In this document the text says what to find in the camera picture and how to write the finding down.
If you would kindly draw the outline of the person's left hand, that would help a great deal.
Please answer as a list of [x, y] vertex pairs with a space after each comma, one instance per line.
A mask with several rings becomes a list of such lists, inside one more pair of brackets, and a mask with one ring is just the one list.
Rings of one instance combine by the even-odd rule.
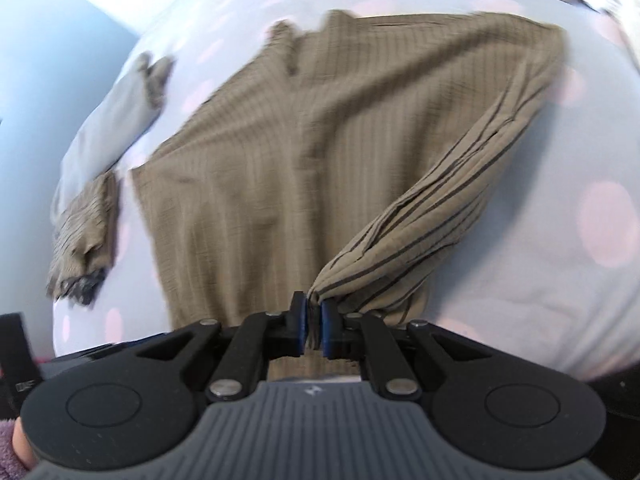
[[38, 460], [30, 446], [29, 440], [26, 438], [21, 417], [15, 419], [14, 422], [12, 448], [15, 456], [26, 469], [31, 470], [37, 465]]

